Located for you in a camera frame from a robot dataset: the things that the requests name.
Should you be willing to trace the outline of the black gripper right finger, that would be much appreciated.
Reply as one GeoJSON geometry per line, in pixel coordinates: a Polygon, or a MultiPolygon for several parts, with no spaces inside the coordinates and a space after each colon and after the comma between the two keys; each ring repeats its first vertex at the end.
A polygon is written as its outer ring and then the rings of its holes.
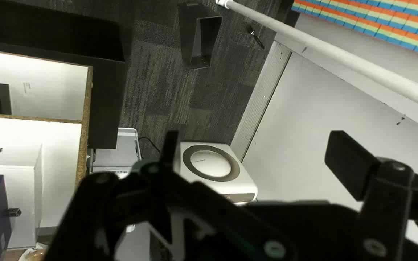
{"type": "Polygon", "coordinates": [[[408,164],[376,157],[344,131],[331,131],[327,167],[361,203],[354,226],[357,261],[418,261],[418,244],[406,238],[418,226],[418,173],[408,164]]]}

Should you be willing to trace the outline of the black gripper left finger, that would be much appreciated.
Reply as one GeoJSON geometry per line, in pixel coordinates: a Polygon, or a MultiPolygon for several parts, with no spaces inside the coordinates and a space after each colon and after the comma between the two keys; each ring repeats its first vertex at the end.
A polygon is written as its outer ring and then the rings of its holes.
{"type": "Polygon", "coordinates": [[[295,244],[279,228],[176,174],[177,145],[170,131],[157,161],[125,179],[83,179],[44,261],[115,261],[126,228],[142,223],[174,261],[296,261],[295,244]]]}

